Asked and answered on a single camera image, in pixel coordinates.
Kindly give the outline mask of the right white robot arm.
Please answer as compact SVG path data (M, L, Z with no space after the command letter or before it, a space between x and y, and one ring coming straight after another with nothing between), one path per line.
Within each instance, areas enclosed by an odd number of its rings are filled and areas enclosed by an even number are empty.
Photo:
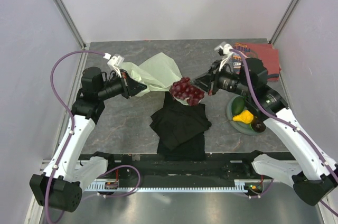
M308 205L319 203L337 187L337 161L311 139L285 99L267 85L268 71L261 60L244 59L239 74L228 72L221 63L215 61L191 85L208 95L222 89L244 97L245 107L278 136L297 161L291 165L258 152L242 164L243 175L250 179L268 176L292 187Z

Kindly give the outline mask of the green avocado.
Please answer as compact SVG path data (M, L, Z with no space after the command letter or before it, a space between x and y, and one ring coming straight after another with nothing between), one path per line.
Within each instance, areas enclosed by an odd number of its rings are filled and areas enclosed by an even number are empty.
M241 96L237 96L232 101L231 111L233 116L237 116L245 109L245 99Z

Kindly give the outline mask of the light green plastic bag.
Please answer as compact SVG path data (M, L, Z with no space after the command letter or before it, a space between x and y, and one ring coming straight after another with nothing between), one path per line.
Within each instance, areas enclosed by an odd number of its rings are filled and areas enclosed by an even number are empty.
M136 97L142 97L153 91L168 92L174 82L183 77L176 62L165 53L160 52L140 65L123 62L121 68L137 82L147 86Z

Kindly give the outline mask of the red grape bunch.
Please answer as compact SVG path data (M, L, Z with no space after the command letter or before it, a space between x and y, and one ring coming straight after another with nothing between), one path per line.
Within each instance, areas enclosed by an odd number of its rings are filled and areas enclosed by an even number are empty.
M183 77L172 84L170 94L176 100L183 101L189 106L196 106L204 98L204 91L193 86L189 77Z

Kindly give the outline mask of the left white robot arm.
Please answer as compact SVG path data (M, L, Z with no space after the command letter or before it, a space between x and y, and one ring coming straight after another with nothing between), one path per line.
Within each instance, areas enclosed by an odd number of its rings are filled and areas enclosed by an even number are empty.
M85 142L98 123L105 108L105 100L122 95L128 99L147 87L121 70L104 80L98 67L84 70L81 88L71 108L71 116L64 137L52 160L42 174L34 174L30 188L38 205L66 212L74 212L83 191L101 175L111 178L116 172L112 154L95 152L82 167L76 168Z

